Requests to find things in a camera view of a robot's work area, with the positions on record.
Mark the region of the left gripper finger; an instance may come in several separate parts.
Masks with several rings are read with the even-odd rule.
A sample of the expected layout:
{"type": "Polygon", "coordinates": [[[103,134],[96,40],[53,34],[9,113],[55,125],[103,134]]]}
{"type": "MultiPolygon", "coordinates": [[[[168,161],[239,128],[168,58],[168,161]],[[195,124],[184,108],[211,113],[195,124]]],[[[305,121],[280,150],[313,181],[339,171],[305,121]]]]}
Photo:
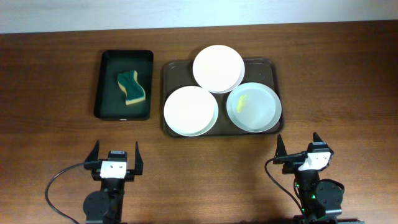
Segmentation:
{"type": "Polygon", "coordinates": [[[86,157],[85,163],[96,162],[98,160],[99,148],[100,148],[100,142],[97,140],[93,149],[86,157]]]}
{"type": "Polygon", "coordinates": [[[134,161],[134,173],[135,174],[142,174],[144,169],[144,162],[141,157],[141,153],[139,152],[139,145],[136,142],[135,148],[135,161],[134,161]]]}

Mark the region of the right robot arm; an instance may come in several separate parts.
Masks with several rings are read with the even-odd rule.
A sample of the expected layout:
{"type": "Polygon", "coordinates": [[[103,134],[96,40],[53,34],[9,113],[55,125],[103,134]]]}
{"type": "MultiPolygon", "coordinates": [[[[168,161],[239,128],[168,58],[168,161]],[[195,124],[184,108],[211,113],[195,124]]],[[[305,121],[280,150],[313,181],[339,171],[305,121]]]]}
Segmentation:
{"type": "Polygon", "coordinates": [[[313,141],[306,151],[288,155],[282,136],[278,135],[272,162],[283,165],[283,174],[295,176],[294,199],[302,214],[293,217],[294,223],[338,222],[345,187],[335,180],[319,176],[319,172],[330,165],[333,155],[334,151],[317,133],[313,133],[313,141]]]}

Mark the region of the white plate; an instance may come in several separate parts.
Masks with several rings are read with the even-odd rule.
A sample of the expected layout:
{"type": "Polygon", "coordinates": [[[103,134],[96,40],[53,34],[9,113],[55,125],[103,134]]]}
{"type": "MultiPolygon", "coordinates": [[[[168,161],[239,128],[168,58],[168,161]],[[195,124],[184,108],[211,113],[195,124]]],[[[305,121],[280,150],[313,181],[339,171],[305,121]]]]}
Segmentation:
{"type": "Polygon", "coordinates": [[[185,86],[175,90],[164,104],[164,119],[175,133],[195,137],[208,132],[218,119],[219,109],[215,97],[198,86],[185,86]]]}

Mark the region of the green and yellow sponge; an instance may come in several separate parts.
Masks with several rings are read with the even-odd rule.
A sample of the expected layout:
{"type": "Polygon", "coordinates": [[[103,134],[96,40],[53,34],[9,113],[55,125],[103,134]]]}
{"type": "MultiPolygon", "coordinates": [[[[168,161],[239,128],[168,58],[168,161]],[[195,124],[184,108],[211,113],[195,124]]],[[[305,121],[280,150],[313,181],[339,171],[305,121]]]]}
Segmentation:
{"type": "Polygon", "coordinates": [[[138,72],[131,70],[117,75],[118,86],[125,94],[125,104],[133,105],[146,100],[146,91],[138,82],[138,72]]]}

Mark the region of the light blue plate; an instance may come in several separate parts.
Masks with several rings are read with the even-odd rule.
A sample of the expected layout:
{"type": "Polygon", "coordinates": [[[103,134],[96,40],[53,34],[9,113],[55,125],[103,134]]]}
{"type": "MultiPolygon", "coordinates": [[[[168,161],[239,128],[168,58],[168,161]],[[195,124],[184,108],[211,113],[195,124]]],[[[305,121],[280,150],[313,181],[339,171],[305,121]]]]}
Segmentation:
{"type": "Polygon", "coordinates": [[[239,85],[228,95],[226,111],[239,129],[260,133],[277,124],[282,116],[282,103],[270,87],[249,82],[239,85]]]}

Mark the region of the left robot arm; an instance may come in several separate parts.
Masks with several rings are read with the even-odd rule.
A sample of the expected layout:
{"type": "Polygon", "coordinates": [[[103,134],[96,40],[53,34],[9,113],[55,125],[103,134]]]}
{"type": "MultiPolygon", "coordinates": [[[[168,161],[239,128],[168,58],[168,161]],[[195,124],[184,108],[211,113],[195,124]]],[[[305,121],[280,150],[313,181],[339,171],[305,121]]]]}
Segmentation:
{"type": "Polygon", "coordinates": [[[121,223],[125,183],[133,182],[142,175],[144,163],[135,145],[134,168],[127,168],[126,151],[109,151],[108,157],[98,157],[100,142],[97,141],[85,159],[83,167],[91,172],[94,181],[100,181],[98,191],[90,193],[83,202],[87,223],[121,223]]]}

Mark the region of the pink plate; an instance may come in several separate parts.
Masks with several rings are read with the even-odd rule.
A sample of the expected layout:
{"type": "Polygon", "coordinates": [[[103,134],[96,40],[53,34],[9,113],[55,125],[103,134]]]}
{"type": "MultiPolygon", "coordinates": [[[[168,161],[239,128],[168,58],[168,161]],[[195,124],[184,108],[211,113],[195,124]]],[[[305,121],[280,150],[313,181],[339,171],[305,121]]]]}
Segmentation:
{"type": "Polygon", "coordinates": [[[227,93],[236,88],[245,75],[243,58],[226,45],[211,45],[201,50],[193,61],[195,81],[212,93],[227,93]]]}

